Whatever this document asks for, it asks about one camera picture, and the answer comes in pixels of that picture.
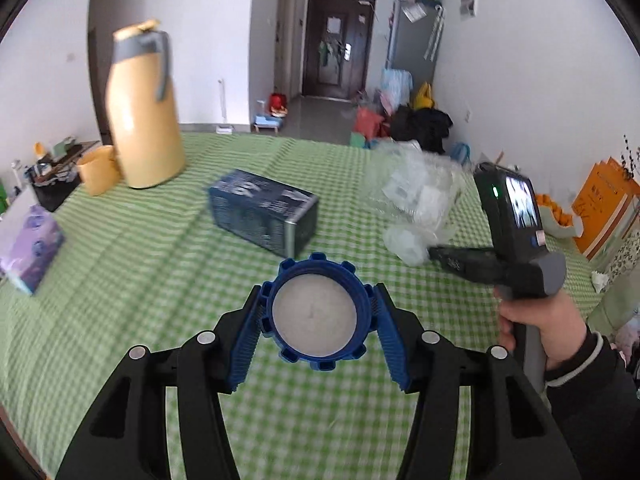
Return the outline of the right hand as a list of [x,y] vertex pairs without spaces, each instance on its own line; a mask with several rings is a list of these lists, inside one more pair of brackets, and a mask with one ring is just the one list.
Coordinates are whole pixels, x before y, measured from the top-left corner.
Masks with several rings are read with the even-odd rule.
[[553,297],[536,300],[507,300],[498,288],[494,295],[499,299],[498,344],[514,351],[514,326],[537,327],[547,356],[547,370],[555,370],[571,359],[587,338],[587,325],[563,289]]

